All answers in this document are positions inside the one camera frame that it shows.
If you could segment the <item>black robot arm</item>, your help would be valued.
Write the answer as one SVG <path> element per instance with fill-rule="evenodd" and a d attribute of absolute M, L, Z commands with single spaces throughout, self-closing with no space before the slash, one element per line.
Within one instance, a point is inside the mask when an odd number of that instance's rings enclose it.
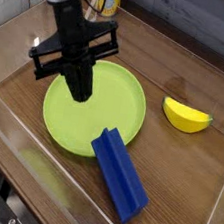
<path fill-rule="evenodd" d="M 119 51 L 114 20 L 93 22 L 83 15 L 81 0 L 47 0 L 53 7 L 57 31 L 28 55 L 35 77 L 64 76 L 75 101 L 87 101 L 93 93 L 93 66 L 97 60 Z"/>

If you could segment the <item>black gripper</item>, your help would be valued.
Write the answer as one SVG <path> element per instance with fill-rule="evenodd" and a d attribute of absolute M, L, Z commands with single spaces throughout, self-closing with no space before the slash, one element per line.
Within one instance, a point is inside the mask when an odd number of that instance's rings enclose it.
<path fill-rule="evenodd" d="M 47 2 L 53 7 L 57 31 L 30 49 L 35 77 L 42 79 L 57 73 L 64 75 L 73 99 L 81 103 L 93 93 L 93 65 L 96 60 L 118 51 L 118 24 L 114 20 L 86 20 L 81 0 Z"/>

